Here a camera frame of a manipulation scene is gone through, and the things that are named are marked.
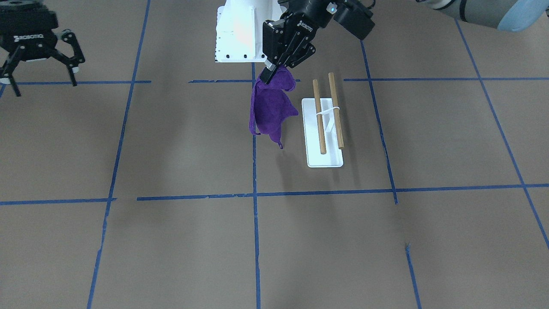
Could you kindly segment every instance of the blue tape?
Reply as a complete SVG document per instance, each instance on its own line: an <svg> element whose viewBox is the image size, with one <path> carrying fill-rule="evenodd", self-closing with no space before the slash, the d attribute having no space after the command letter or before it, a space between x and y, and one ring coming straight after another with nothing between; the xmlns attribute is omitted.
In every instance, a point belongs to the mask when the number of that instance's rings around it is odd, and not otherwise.
<svg viewBox="0 0 549 309"><path fill-rule="evenodd" d="M79 85L111 85L111 84L151 84L150 80L88 80L79 81ZM72 85L69 81L22 81L18 85Z"/></svg>
<svg viewBox="0 0 549 309"><path fill-rule="evenodd" d="M545 245L547 246L547 249L549 249L549 239L547 238L547 233L545 232L544 225L541 223L540 216L537 214L536 207L534 206L534 202L532 201L532 198L530 197L530 192L528 192L528 189L526 186L523 188L524 194L526 194L526 198L528 199L528 204L530 205L530 209L532 209L532 212L534 214L534 218L536 218L537 226L540 228L541 235L544 237Z"/></svg>
<svg viewBox="0 0 549 309"><path fill-rule="evenodd" d="M545 77L526 77L526 78L482 78L483 80L549 80ZM345 78L343 81L459 81L459 80L479 80L478 78Z"/></svg>
<svg viewBox="0 0 549 309"><path fill-rule="evenodd" d="M302 195L344 195L344 194L376 194L392 193L392 189L363 189L363 190L327 190L327 191L293 191L293 192L257 192L257 176L254 173L255 193L236 194L208 194L208 195L180 195L180 196L150 196L138 197L137 201L163 200L195 200L201 198L239 198L239 197L274 197L274 196L302 196ZM526 187L549 187L549 184L529 184ZM521 189L523 185L484 185L484 186L447 186L447 187L415 187L395 188L396 192L433 192L433 191L472 191L472 190L503 190Z"/></svg>
<svg viewBox="0 0 549 309"><path fill-rule="evenodd" d="M88 297L88 304L86 306L86 309L91 309L92 302L93 302L93 294L95 292L96 288L96 282L97 282L97 274L99 272L99 265L101 262L101 255L103 253L103 245L105 243L105 233L107 232L107 218L109 216L110 207L111 207L111 199L113 198L114 193L114 185L116 183L116 174L118 172L118 166L120 162L120 155L122 153L122 144L124 143L124 134L126 132L126 123L128 120L128 114L130 112L130 104L132 101L133 96L133 88L135 86L136 76L137 76L137 68L139 67L139 59L141 57L141 49L143 48L143 40L145 38L145 31L147 29L147 20L149 18L149 9L150 9L150 0L147 0L147 7L145 9L145 17L143 19L143 28L141 29L141 38L139 39L139 46L137 48L137 55L136 55L136 61L135 65L133 66L133 75L132 75L132 83L130 86L130 93L128 94L128 101L126 103L126 110L124 112L124 121L122 122L122 130L120 133L120 140L118 143L118 150L116 152L116 160L114 163L114 169L113 169L113 178L110 184L109 189L109 201L107 202L107 207L105 208L105 216L103 218L103 230L101 233L101 246L99 247L99 250L97 251L96 256L96 264L95 268L93 270L93 277L92 277L92 284L89 289L89 297Z"/></svg>
<svg viewBox="0 0 549 309"><path fill-rule="evenodd" d="M456 81L479 80L478 78L346 78L343 81Z"/></svg>
<svg viewBox="0 0 549 309"><path fill-rule="evenodd" d="M460 191L460 190L497 190L497 189L520 189L522 185L488 185L488 186L457 186L457 187L419 187L401 188L397 192L430 192L430 191Z"/></svg>
<svg viewBox="0 0 549 309"><path fill-rule="evenodd" d="M393 189L371 189L371 190L340 190L340 191L297 191L297 192L264 192L258 193L260 197L270 196L300 196L300 195L340 195L340 194L372 194L392 193Z"/></svg>
<svg viewBox="0 0 549 309"><path fill-rule="evenodd" d="M531 184L526 185L526 187L549 187L549 184Z"/></svg>
<svg viewBox="0 0 549 309"><path fill-rule="evenodd" d="M255 86L255 63L251 64L251 87ZM261 309L261 279L259 269L259 220L257 218L257 140L256 136L252 136L252 161L253 175L252 182L254 187L254 243L255 243L255 306L256 309Z"/></svg>
<svg viewBox="0 0 549 309"><path fill-rule="evenodd" d="M399 199L396 195L395 190L395 180L393 179L393 171L391 169L391 161L389 160L389 152L387 151L387 145L385 144L385 137L383 136L383 127L381 125L381 118L379 117L379 110L376 101L376 93L374 92L374 85L372 82L372 76L370 74L370 67L368 65L368 57L366 56L366 49L364 48L364 42L360 41L360 46L362 48L362 56L364 57L364 65L366 66L366 74L368 75L368 83L370 85L370 93L372 94L372 101L374 104L374 110L376 112L376 119L379 127L379 136L381 137L381 143L383 145L383 151L385 152L385 160L387 163L387 171L389 173L389 180L391 181L391 188L393 189L393 198L395 199L395 204L399 203Z"/></svg>
<svg viewBox="0 0 549 309"><path fill-rule="evenodd" d="M408 268L410 269L410 277L412 278L413 292L416 296L417 309L421 309L421 299L419 299L419 291L417 289L416 274L413 271L412 257L410 256L410 244L406 245L406 259L408 260Z"/></svg>
<svg viewBox="0 0 549 309"><path fill-rule="evenodd" d="M236 198L252 197L252 193L237 194L208 194L208 195L179 195L179 196L143 196L138 197L137 201L168 201L168 200L199 200L203 198Z"/></svg>
<svg viewBox="0 0 549 309"><path fill-rule="evenodd" d="M191 80L189 84L201 84L208 82L253 82L249 79L218 79L218 80L208 80L208 79L195 79Z"/></svg>
<svg viewBox="0 0 549 309"><path fill-rule="evenodd" d="M482 78L482 80L549 80L543 77L527 77L527 78Z"/></svg>
<svg viewBox="0 0 549 309"><path fill-rule="evenodd" d="M0 206L9 205L44 205L44 204L73 204L73 203L105 203L115 201L115 198L88 198L74 200L37 200L37 201L0 201Z"/></svg>
<svg viewBox="0 0 549 309"><path fill-rule="evenodd" d="M517 161L515 160L515 157L513 155L513 152L511 151L511 146L509 145L509 142L507 141L507 138L505 137L505 132L503 132L503 128L501 126L500 120L497 117L496 110L494 108L494 105L492 104L492 100L490 99L490 95L488 94L488 90L486 89L486 86L484 85L483 78L480 76L480 71L477 67L477 63L475 62L475 59L473 58L473 53L471 52L471 49L469 48L469 44L467 43L467 40L465 39L465 35L463 34L463 31L460 27L460 24L457 20L455 20L457 30L460 32L461 39L463 40L463 43L465 44L465 48L467 49L467 53L469 54L469 57L471 58L471 62L473 63L473 67L475 69L475 72L477 72L477 76L479 78L480 84L482 86L482 89L484 91L484 95L486 96L486 100L488 101L488 104L490 105L490 110L492 111L492 115L494 116L494 120L496 121L497 128L500 131L501 137L503 138L503 141L505 143L505 147L507 148L507 152L509 153L509 156L511 157L511 161L513 162L513 166L515 168L515 171L517 172L517 176L520 180L520 184L522 185L524 189L524 193L526 194L526 198L528 199L528 203L530 205L530 208L532 209L532 212L534 214L534 217L536 219L537 225L541 230L541 234L544 237L545 244L547 245L547 248L549 249L549 239L547 238L547 233L545 233L545 229L543 225L541 224L541 220L539 216L537 215L536 207L534 206L534 203L532 199L530 198L530 193L528 192L528 187L524 183L524 179L522 177L522 174L520 173L520 170L518 168Z"/></svg>

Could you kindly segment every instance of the white bracket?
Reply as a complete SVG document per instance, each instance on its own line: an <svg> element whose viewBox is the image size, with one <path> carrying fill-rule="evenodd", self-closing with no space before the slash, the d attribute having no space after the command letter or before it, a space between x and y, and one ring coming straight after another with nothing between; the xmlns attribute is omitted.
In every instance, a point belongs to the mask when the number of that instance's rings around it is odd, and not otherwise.
<svg viewBox="0 0 549 309"><path fill-rule="evenodd" d="M284 11L277 0L227 0L217 9L215 61L265 62L263 22Z"/></svg>

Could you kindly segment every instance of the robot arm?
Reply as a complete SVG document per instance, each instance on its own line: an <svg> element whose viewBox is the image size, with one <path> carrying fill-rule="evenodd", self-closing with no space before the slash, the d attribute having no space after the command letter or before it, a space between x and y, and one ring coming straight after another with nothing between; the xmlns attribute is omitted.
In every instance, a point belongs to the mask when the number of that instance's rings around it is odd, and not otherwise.
<svg viewBox="0 0 549 309"><path fill-rule="evenodd" d="M549 0L416 0L468 23L517 32L531 26Z"/></svg>
<svg viewBox="0 0 549 309"><path fill-rule="evenodd" d="M453 18L496 28L522 31L549 7L549 0L415 0ZM293 68L312 56L311 44L318 28L333 18L363 40L375 26L372 12L358 0L279 0L288 10L279 21L263 24L263 52L266 68L260 75L268 84L279 66Z"/></svg>
<svg viewBox="0 0 549 309"><path fill-rule="evenodd" d="M263 23L263 53L267 68L260 75L268 84L279 66L294 68L316 49L311 44L318 28L333 18L358 39L363 40L375 26L372 12L358 0L279 0L288 10L278 21Z"/></svg>

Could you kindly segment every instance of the white stand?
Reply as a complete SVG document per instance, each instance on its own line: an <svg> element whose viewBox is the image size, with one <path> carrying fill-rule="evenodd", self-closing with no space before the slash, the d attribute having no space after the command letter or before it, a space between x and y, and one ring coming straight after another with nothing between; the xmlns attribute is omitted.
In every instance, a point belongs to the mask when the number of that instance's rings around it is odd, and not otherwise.
<svg viewBox="0 0 549 309"><path fill-rule="evenodd" d="M314 98L304 98L303 128L305 131L305 150L307 165L316 167L342 167L343 152L338 147L337 132L335 129L334 107L331 98L321 98L322 121L324 123L324 138L326 140L326 154L320 153L320 140L316 120L316 105Z"/></svg>
<svg viewBox="0 0 549 309"><path fill-rule="evenodd" d="M263 22L279 20L285 10L277 0L227 0L217 9L215 60L265 62Z"/></svg>

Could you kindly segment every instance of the gray robot arm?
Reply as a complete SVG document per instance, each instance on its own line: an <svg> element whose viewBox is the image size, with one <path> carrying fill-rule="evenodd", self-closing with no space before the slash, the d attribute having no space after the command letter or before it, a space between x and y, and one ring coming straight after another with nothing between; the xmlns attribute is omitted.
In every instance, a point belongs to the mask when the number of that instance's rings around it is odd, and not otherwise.
<svg viewBox="0 0 549 309"><path fill-rule="evenodd" d="M518 32L531 26L549 0L416 0L458 20Z"/></svg>

